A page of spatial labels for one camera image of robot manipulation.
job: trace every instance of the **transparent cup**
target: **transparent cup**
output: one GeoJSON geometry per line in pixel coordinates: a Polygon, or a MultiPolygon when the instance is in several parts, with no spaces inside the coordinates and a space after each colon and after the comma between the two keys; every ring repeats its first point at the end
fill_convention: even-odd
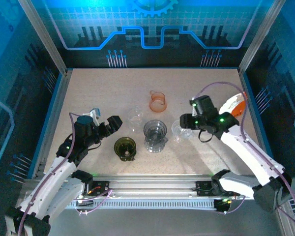
{"type": "Polygon", "coordinates": [[[143,128],[145,135],[144,145],[149,152],[161,152],[168,139],[165,137],[167,127],[164,122],[153,119],[147,122],[143,128]]]}
{"type": "Polygon", "coordinates": [[[179,120],[176,120],[173,123],[172,132],[173,132],[175,140],[178,141],[178,142],[181,141],[182,139],[188,139],[192,134],[191,129],[183,129],[180,126],[180,121],[179,120]]]}
{"type": "Polygon", "coordinates": [[[163,112],[167,108],[165,95],[162,92],[150,91],[151,101],[149,107],[154,112],[163,112]]]}
{"type": "Polygon", "coordinates": [[[139,106],[135,106],[128,112],[128,126],[131,131],[137,133],[142,130],[142,118],[143,112],[139,106]]]}

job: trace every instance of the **black bracket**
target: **black bracket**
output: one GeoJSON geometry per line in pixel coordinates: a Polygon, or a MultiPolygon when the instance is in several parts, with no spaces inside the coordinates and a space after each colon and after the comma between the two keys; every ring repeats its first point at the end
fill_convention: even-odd
{"type": "Polygon", "coordinates": [[[192,191],[197,191],[198,197],[233,197],[240,196],[240,194],[231,192],[231,191],[223,191],[219,194],[215,194],[214,187],[212,186],[212,181],[196,181],[196,187],[192,188],[192,191]]]}
{"type": "Polygon", "coordinates": [[[98,196],[109,189],[109,181],[93,181],[91,189],[88,190],[88,196],[98,196]]]}

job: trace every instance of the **speckled tabletop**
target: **speckled tabletop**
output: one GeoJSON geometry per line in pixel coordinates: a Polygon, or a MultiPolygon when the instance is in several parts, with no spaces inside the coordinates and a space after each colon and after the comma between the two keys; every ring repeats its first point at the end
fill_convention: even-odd
{"type": "MultiPolygon", "coordinates": [[[[82,114],[98,107],[102,118],[118,115],[124,124],[120,130],[102,140],[99,149],[89,152],[79,169],[92,174],[203,174],[211,175],[222,169],[236,174],[251,175],[244,162],[217,138],[203,144],[198,132],[185,141],[177,143],[171,126],[180,115],[192,111],[189,100],[206,85],[232,82],[241,87],[236,69],[74,69],[60,113],[45,170],[55,158],[59,145],[71,133],[68,113],[82,114]],[[150,90],[161,91],[168,103],[162,113],[149,109],[150,90]],[[143,131],[133,133],[127,124],[127,113],[135,105],[143,110],[143,125],[151,119],[159,119],[167,126],[169,141],[160,153],[149,153],[144,147],[143,131]],[[114,144],[120,137],[128,136],[137,144],[135,160],[122,162],[114,152],[114,144]]],[[[226,85],[210,88],[209,95],[219,108],[228,98],[238,92],[226,85]]],[[[248,112],[245,130],[257,142],[253,123],[248,112]]]]}

